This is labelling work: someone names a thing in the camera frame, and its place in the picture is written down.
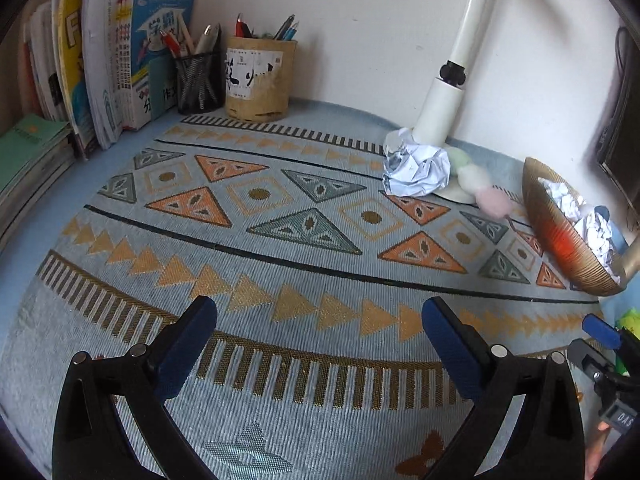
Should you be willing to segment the person's right hand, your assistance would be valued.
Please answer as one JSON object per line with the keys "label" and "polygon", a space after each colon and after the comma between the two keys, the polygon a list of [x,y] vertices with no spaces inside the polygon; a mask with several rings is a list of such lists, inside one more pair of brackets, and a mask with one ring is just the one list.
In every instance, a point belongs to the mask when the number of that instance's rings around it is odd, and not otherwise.
{"label": "person's right hand", "polygon": [[592,480],[596,474],[600,461],[604,455],[605,442],[611,432],[611,426],[606,422],[598,422],[591,441],[586,447],[585,480]]}

